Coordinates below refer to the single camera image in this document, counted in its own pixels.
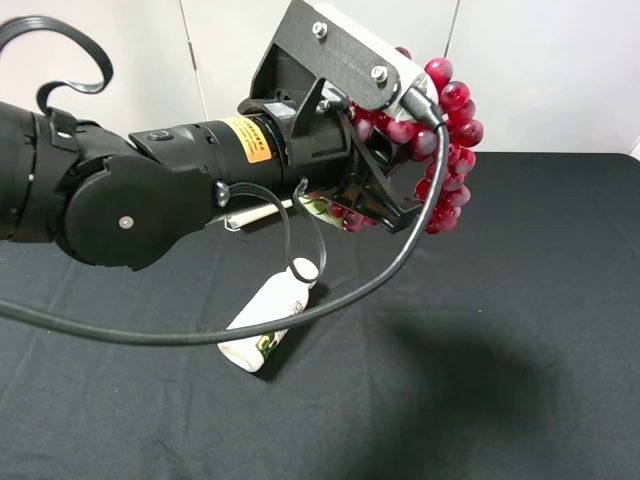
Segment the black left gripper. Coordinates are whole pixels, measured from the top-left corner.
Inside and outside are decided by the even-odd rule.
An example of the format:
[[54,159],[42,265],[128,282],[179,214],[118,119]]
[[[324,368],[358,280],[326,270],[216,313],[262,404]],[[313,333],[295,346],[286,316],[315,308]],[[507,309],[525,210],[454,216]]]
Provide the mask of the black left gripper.
[[408,228],[420,201],[391,185],[391,176],[408,161],[403,146],[377,126],[376,114],[354,112],[352,126],[346,98],[335,90],[329,100],[314,87],[301,102],[278,96],[245,99],[239,113],[264,132],[271,158],[246,166],[236,181],[266,188],[285,198],[302,181],[307,192],[361,214],[391,234]]

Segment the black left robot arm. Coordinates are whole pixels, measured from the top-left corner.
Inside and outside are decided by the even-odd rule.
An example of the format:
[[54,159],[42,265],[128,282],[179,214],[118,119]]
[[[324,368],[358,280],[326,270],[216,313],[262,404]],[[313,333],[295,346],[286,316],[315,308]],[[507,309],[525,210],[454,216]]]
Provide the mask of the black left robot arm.
[[1,236],[140,270],[208,223],[256,206],[240,192],[247,183],[280,199],[325,194],[394,233],[420,209],[392,189],[397,165],[381,137],[366,151],[330,91],[317,106],[278,93],[244,101],[232,118],[125,138],[63,111],[3,104]]

